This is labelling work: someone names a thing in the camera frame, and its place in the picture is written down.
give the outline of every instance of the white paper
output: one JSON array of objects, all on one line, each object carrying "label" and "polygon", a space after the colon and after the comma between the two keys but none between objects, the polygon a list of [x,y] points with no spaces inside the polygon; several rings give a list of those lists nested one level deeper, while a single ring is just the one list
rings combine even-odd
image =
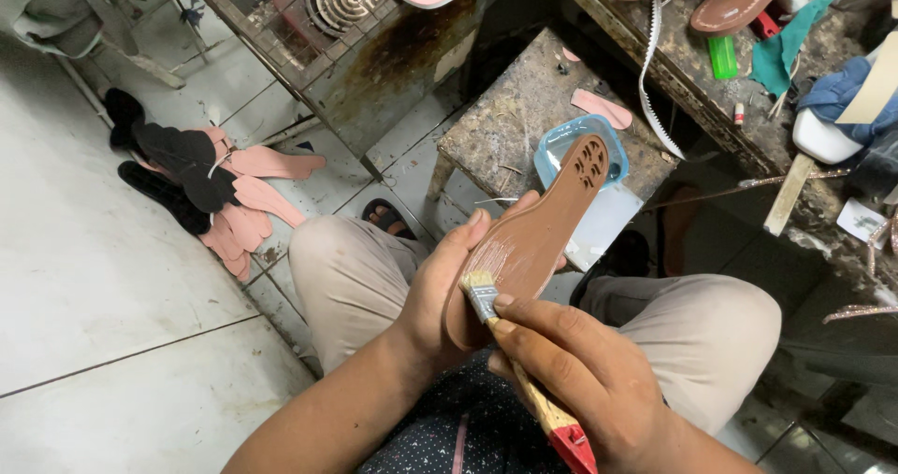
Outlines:
[{"label": "white paper", "polygon": [[642,200],[621,183],[596,194],[567,244],[564,254],[567,261],[581,272],[587,272],[639,212],[642,204]]},{"label": "white paper", "polygon": [[[839,227],[842,227],[847,233],[864,242],[870,239],[870,234],[883,222],[885,222],[884,216],[860,204],[854,197],[849,198],[847,203],[845,203],[845,207],[842,208],[839,218],[836,220]],[[876,246],[877,250],[883,248],[888,233],[888,230],[884,230],[882,236],[876,240],[874,246]]]}]

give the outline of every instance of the beige trousers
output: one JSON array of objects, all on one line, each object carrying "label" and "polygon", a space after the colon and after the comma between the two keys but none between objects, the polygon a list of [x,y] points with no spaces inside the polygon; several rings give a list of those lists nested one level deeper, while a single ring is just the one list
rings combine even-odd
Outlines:
[{"label": "beige trousers", "polygon": [[[325,373],[398,316],[427,257],[417,241],[370,223],[320,216],[290,241],[298,304]],[[780,307],[738,279],[600,277],[580,307],[636,343],[671,409],[716,434],[739,409],[780,336]]]}]

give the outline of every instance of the red brush handle tip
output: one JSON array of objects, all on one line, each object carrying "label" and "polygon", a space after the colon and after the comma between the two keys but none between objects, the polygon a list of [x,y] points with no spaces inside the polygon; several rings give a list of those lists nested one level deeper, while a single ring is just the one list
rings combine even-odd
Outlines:
[{"label": "red brush handle tip", "polygon": [[579,424],[556,428],[549,434],[549,442],[574,474],[598,474],[593,449]]}]

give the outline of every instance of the dirty workbench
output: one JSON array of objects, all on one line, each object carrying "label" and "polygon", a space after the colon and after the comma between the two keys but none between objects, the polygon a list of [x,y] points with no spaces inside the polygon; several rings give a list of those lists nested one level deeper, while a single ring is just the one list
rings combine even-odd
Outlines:
[{"label": "dirty workbench", "polygon": [[[582,62],[568,61],[562,46]],[[560,72],[558,65],[568,73]],[[617,131],[630,160],[630,173],[623,184],[645,202],[676,163],[645,123],[641,109],[618,97],[616,90],[629,87],[632,92],[635,87],[635,76],[622,71],[619,63],[581,36],[570,35],[562,42],[557,32],[544,29],[440,139],[428,196],[437,198],[456,168],[493,197],[542,191],[533,167],[537,143],[550,129],[585,115],[571,106],[571,95],[578,88],[592,91],[602,79],[610,89],[603,97],[633,113],[633,126]]]},{"label": "dirty workbench", "polygon": [[[642,66],[649,34],[650,0],[574,1],[637,65]],[[733,35],[738,76],[729,80],[714,79],[707,40],[689,26],[692,10],[701,2],[672,0],[663,8],[661,36],[648,78],[721,148],[739,158],[747,175],[765,178],[785,174],[797,152],[791,140],[795,113],[783,108],[779,117],[767,119],[767,113],[773,107],[772,96],[761,97],[763,87],[747,79],[752,46],[758,41],[747,28]],[[847,59],[866,55],[868,50],[861,43],[865,40],[868,18],[866,12],[828,9],[804,42],[807,51],[802,53],[796,79],[836,72]],[[749,106],[747,103],[753,92],[753,104]],[[745,125],[741,127],[733,123],[736,102],[746,104]],[[872,293],[877,285],[885,285],[898,290],[896,260],[878,258],[876,276],[869,275],[866,244],[836,226],[836,219],[847,200],[841,185],[840,180],[808,181],[784,234],[809,247],[822,249],[825,257],[840,271],[846,272],[846,277],[859,289]]]}]

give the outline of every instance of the hand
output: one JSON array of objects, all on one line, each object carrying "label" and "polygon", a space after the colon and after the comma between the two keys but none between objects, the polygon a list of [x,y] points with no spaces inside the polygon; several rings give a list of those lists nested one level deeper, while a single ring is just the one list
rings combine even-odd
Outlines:
[{"label": "hand", "polygon": [[[664,404],[638,346],[571,306],[507,294],[493,305],[496,341],[571,410],[600,472],[670,471],[684,420]],[[492,353],[489,369],[516,383],[505,353]]]},{"label": "hand", "polygon": [[[521,212],[539,199],[536,190],[527,192],[502,214],[500,220]],[[464,260],[493,223],[487,210],[478,208],[465,225],[449,230],[415,273],[402,312],[391,326],[408,338],[437,371],[458,365],[467,356],[443,331],[443,305]],[[562,257],[558,268],[564,263]]]}]

